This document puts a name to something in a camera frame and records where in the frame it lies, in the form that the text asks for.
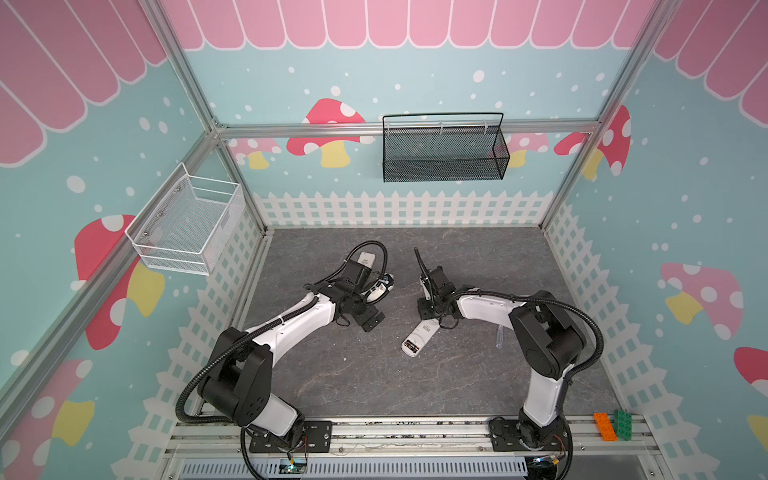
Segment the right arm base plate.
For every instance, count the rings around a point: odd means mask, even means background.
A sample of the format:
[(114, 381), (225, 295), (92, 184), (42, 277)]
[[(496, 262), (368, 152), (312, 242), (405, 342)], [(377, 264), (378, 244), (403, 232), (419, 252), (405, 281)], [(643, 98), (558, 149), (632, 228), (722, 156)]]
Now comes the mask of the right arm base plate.
[(566, 426), (562, 418), (539, 427), (533, 421), (494, 417), (488, 422), (494, 452), (539, 452), (566, 450)]

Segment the small screwdriver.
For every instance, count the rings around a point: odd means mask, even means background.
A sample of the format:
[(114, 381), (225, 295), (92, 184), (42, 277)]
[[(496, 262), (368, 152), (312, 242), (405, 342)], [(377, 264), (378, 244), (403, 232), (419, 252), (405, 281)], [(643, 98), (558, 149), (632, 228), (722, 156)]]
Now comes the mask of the small screwdriver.
[(499, 326), (497, 328), (496, 332), (496, 342), (495, 346), (497, 349), (502, 350), (504, 346), (504, 335), (505, 335), (506, 328), (503, 326)]

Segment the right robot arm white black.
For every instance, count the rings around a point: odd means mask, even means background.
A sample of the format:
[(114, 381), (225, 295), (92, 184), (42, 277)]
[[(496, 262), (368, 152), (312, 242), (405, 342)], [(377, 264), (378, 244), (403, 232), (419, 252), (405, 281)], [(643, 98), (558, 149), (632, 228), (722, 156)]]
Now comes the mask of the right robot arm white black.
[(528, 393), (517, 420), (489, 422), (496, 451), (540, 451), (557, 441), (566, 447), (564, 404), (576, 374), (602, 356), (604, 337), (597, 323), (580, 309), (546, 290), (521, 296), (457, 288), (438, 266), (430, 270), (414, 251), (424, 296), (417, 301), (421, 323), (402, 343), (414, 357), (438, 329), (452, 330), (462, 320), (494, 324), (513, 332), (530, 367)]

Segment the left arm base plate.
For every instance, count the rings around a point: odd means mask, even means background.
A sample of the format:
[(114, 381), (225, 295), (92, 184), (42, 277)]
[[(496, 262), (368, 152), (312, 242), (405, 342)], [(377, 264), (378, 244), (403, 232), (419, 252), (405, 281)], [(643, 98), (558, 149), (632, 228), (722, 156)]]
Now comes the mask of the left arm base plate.
[(302, 420), (283, 436), (277, 436), (259, 427), (248, 428), (248, 451), (262, 453), (328, 453), (333, 423), (321, 420)]

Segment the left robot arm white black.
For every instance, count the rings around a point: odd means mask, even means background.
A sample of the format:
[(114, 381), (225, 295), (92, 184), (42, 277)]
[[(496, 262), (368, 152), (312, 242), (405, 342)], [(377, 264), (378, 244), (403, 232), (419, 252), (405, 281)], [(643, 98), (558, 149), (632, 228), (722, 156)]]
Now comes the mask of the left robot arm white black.
[(385, 319), (377, 304), (393, 287), (388, 260), (382, 242), (364, 241), (339, 268), (307, 284), (307, 294), (285, 312), (247, 330), (222, 332), (207, 364), (179, 395), (177, 419), (189, 425), (229, 423), (296, 443), (304, 415), (272, 392), (273, 367), (309, 335), (337, 321), (366, 333), (376, 328)]

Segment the white remote control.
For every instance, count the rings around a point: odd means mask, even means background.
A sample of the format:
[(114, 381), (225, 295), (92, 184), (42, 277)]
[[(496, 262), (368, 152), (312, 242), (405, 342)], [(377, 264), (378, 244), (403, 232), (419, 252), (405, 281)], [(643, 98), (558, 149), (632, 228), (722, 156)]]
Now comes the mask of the white remote control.
[(440, 330), (436, 319), (422, 320), (401, 344), (401, 350), (409, 357), (416, 357)]
[(360, 252), (358, 257), (356, 258), (356, 262), (372, 269), (374, 267), (376, 261), (376, 255), (370, 252)]

